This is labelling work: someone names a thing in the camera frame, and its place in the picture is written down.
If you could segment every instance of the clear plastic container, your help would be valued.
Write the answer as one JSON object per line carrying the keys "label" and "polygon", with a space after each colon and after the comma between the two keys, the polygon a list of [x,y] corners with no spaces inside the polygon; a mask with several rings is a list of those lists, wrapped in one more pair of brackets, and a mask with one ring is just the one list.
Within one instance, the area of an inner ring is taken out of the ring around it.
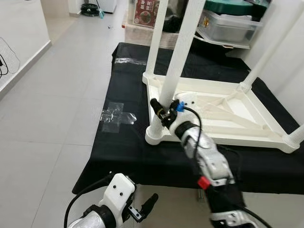
{"label": "clear plastic container", "polygon": [[261,22],[251,21],[251,16],[233,16],[204,10],[200,18],[198,32],[202,36],[218,41],[250,41]]}

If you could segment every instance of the black tablecloth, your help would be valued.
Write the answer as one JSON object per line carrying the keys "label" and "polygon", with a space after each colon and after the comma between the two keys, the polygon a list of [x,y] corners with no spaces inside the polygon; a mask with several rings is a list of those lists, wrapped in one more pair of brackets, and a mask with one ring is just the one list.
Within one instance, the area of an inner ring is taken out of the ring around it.
{"label": "black tablecloth", "polygon": [[[129,175],[136,183],[196,188],[189,161],[178,142],[161,142],[149,145],[145,129],[149,126],[146,85],[142,83],[149,48],[120,43],[113,53],[112,77],[104,109],[109,102],[123,103],[123,111],[134,113],[134,125],[121,124],[119,133],[102,131],[99,123],[91,157],[74,186],[73,193],[104,177],[109,171]],[[240,59],[227,58],[223,53],[205,49],[205,57],[192,50],[182,77],[201,78],[238,83],[248,74],[247,66]],[[171,50],[160,49],[155,73],[165,75]],[[117,58],[132,58],[134,63],[115,63]],[[261,79],[252,88],[260,101],[281,124],[287,133],[299,125],[278,102]],[[266,193],[304,194],[304,143],[292,154],[278,149],[227,146],[242,155],[242,191]],[[219,148],[235,173],[239,158],[232,152]]]}

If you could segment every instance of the green lid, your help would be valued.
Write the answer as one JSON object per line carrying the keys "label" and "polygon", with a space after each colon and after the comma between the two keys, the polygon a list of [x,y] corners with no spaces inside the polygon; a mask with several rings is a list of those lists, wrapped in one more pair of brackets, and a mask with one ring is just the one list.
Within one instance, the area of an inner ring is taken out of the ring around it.
{"label": "green lid", "polygon": [[207,0],[205,10],[210,10],[218,14],[230,15],[251,15],[253,4],[241,1],[235,2],[230,0]]}

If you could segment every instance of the baseboard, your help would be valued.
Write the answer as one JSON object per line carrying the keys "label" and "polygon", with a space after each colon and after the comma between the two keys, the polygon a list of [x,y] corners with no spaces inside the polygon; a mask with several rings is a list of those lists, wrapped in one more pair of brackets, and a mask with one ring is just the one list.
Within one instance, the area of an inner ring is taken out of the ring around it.
{"label": "baseboard", "polygon": [[52,46],[51,41],[46,43],[30,60],[28,60],[14,75],[14,77],[0,88],[0,100],[11,90],[12,87],[28,72],[29,69],[43,56]]}
{"label": "baseboard", "polygon": [[81,11],[79,11],[78,13],[69,13],[70,17],[74,17],[74,18],[78,18],[81,14]]}

